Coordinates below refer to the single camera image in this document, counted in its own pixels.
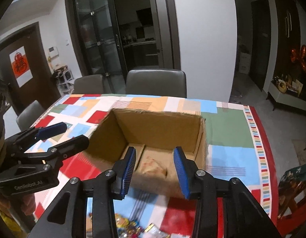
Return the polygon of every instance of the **sliding glass door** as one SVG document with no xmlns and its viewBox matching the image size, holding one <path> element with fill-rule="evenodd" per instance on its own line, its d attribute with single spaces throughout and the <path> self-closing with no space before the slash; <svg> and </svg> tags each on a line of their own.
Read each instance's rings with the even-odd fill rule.
<svg viewBox="0 0 306 238">
<path fill-rule="evenodd" d="M 101 74 L 107 91 L 125 93 L 127 72 L 114 3 L 75 0 L 75 12 L 88 74 Z"/>
</svg>

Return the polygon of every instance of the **red tablecloth edge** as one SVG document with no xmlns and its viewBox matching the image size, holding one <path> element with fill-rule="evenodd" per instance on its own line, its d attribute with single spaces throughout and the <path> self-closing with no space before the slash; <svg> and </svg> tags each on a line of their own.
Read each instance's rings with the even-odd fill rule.
<svg viewBox="0 0 306 238">
<path fill-rule="evenodd" d="M 253 119 L 257 125 L 257 128 L 259 130 L 262 144 L 265 150 L 265 156 L 268 161 L 269 171 L 270 171 L 270 185 L 271 185 L 271 193 L 272 193 L 272 205 L 271 205 L 271 220 L 276 226 L 277 222 L 277 215 L 278 215 L 278 208 L 279 208 L 279 191 L 277 186 L 277 178 L 276 178 L 276 170 L 275 170 L 275 164 L 273 155 L 271 152 L 271 147 L 268 141 L 268 137 L 265 133 L 264 127 L 260 121 L 260 118 L 254 109 L 254 107 L 250 106 L 250 111 L 252 113 Z"/>
</svg>

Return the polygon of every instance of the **white box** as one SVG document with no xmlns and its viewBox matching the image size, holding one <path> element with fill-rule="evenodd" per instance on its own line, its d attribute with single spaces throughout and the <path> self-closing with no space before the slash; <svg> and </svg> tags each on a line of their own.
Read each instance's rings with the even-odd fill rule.
<svg viewBox="0 0 306 238">
<path fill-rule="evenodd" d="M 249 74 L 251 63 L 251 55 L 246 53 L 240 53 L 239 60 L 239 72 Z"/>
</svg>

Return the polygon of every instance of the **dining table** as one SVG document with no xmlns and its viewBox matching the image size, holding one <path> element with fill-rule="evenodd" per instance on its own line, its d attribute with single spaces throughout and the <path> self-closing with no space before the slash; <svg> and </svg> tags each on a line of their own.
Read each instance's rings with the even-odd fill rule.
<svg viewBox="0 0 306 238">
<path fill-rule="evenodd" d="M 58 122 L 67 124 L 61 135 L 39 141 L 27 152 L 43 152 L 51 146 L 78 135 L 89 137 L 113 108 L 181 112 L 200 115 L 205 119 L 206 166 L 215 178 L 229 180 L 238 177 L 276 224 L 278 189 L 276 169 L 265 130 L 254 107 L 227 102 L 179 97 L 159 97 L 125 94 L 69 94 L 56 101 L 33 124 L 36 128 Z M 72 177 L 81 180 L 100 174 L 83 153 L 63 161 L 57 187 L 35 193 L 39 218 L 58 192 Z M 122 201 L 114 201 L 116 213 L 136 219 L 146 228 L 153 223 L 169 234 L 191 236 L 195 219 L 195 201 L 168 198 L 130 188 Z M 223 237 L 223 209 L 218 204 L 218 237 Z"/>
</svg>

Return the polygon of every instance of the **leather chair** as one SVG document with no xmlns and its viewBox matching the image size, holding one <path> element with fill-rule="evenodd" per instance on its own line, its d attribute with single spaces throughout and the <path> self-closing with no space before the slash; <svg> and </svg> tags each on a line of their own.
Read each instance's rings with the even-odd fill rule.
<svg viewBox="0 0 306 238">
<path fill-rule="evenodd" d="M 104 94 L 102 75 L 94 74 L 76 79 L 73 94 Z"/>
<path fill-rule="evenodd" d="M 186 75 L 171 69 L 131 70 L 126 77 L 126 94 L 186 98 Z"/>
<path fill-rule="evenodd" d="M 21 131 L 27 130 L 45 112 L 41 104 L 35 100 L 16 118 Z"/>
</svg>

